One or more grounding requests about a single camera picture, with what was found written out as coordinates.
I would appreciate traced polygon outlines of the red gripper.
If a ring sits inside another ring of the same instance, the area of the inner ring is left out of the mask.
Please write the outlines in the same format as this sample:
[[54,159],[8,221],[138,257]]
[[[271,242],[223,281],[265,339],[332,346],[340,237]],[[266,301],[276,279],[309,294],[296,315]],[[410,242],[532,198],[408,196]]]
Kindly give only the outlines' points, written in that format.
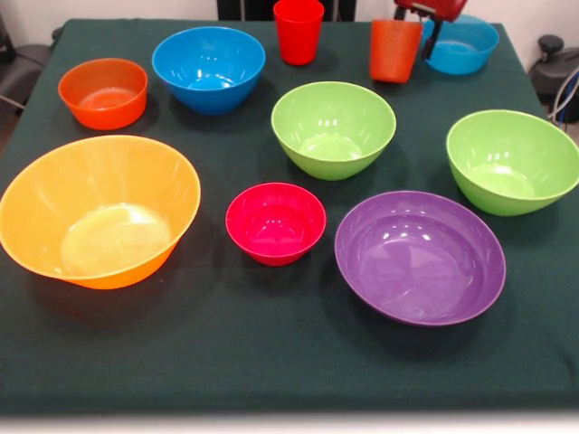
[[394,19],[404,21],[407,12],[431,19],[432,31],[422,47],[421,58],[429,60],[437,43],[441,22],[454,22],[461,14],[466,0],[394,0]]

